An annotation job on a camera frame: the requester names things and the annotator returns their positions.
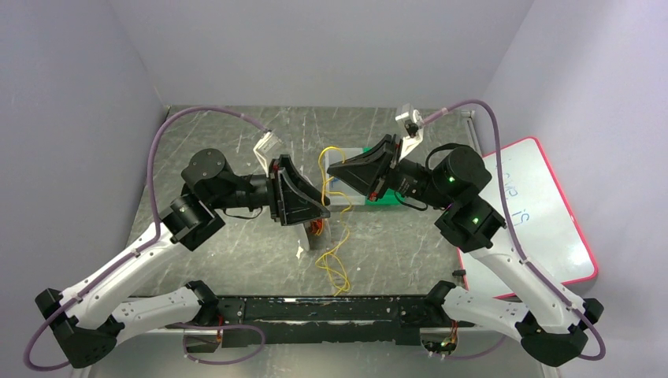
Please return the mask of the white cable spool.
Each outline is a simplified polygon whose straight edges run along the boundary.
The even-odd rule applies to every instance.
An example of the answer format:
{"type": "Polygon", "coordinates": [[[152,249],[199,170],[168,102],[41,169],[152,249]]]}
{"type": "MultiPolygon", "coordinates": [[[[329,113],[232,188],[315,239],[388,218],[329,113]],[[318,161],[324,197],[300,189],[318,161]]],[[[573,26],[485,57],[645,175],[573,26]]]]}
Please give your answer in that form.
{"type": "Polygon", "coordinates": [[[332,242],[332,232],[328,220],[298,224],[293,229],[297,236],[295,256],[298,260],[310,252],[329,248],[332,242]]]}

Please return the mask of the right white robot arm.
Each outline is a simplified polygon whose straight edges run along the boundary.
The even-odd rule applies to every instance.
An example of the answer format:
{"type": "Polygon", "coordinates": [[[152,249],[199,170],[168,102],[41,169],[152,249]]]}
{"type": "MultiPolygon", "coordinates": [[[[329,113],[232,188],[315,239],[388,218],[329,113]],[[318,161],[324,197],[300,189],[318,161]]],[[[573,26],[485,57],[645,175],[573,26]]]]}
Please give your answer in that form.
{"type": "Polygon", "coordinates": [[[491,181],[482,157],[470,146],[442,145],[434,167],[402,157],[403,142],[386,135],[363,154],[345,157],[327,173],[370,201],[387,191],[411,199],[420,211],[438,209],[440,234],[500,278],[518,303],[475,295],[448,281],[438,282],[425,304],[431,318],[468,322],[519,342],[544,365],[559,367],[582,358],[603,305],[557,283],[522,250],[510,222],[481,197],[491,181]]]}

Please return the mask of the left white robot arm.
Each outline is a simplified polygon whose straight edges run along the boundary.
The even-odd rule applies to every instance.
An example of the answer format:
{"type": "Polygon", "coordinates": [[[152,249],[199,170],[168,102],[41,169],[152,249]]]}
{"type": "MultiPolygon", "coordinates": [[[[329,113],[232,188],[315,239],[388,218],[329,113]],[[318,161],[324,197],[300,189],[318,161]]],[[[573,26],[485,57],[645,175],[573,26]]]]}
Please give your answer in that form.
{"type": "Polygon", "coordinates": [[[67,365],[93,365],[118,344],[166,325],[222,325],[218,298],[200,280],[139,301],[129,296],[172,259],[196,250],[220,231],[229,209],[268,209],[283,226],[330,215],[329,198],[286,154],[271,160],[263,174],[239,176],[219,150],[200,150],[181,176],[180,196],[134,243],[78,284],[62,291],[48,288],[36,297],[67,365]]]}

